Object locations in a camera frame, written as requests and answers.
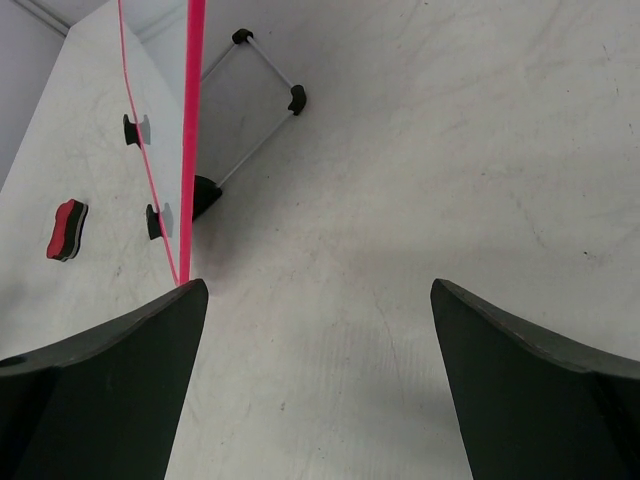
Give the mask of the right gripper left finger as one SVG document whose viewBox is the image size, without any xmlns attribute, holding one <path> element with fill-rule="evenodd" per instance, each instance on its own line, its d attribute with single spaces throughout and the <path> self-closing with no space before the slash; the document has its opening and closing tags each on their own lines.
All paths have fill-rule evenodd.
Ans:
<svg viewBox="0 0 640 480">
<path fill-rule="evenodd" d="M 1 362 L 4 479 L 162 479 L 208 304 L 192 280 Z"/>
</svg>

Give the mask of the red whiteboard eraser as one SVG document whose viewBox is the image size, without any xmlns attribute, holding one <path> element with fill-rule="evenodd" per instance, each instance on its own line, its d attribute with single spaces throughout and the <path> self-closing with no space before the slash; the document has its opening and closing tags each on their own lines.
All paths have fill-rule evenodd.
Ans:
<svg viewBox="0 0 640 480">
<path fill-rule="evenodd" d="M 48 259 L 66 262 L 77 256 L 89 205 L 69 199 L 56 210 L 53 232 L 47 246 Z"/>
</svg>

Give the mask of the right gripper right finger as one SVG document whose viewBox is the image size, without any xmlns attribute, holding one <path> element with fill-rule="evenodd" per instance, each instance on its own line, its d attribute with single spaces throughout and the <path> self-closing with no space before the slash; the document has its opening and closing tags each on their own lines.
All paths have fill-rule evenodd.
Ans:
<svg viewBox="0 0 640 480">
<path fill-rule="evenodd" d="M 639 364 L 519 318 L 451 281 L 435 329 L 476 479 L 636 479 Z"/>
</svg>

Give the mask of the pink framed whiteboard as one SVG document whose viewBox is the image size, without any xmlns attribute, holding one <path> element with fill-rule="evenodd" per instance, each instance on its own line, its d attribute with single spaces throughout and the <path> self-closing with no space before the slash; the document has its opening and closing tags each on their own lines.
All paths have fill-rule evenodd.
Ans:
<svg viewBox="0 0 640 480">
<path fill-rule="evenodd" d="M 121 49 L 133 122 L 145 115 L 149 145 L 141 152 L 157 212 L 173 214 L 162 236 L 176 284 L 188 282 L 206 4 L 203 1 L 120 1 Z"/>
</svg>

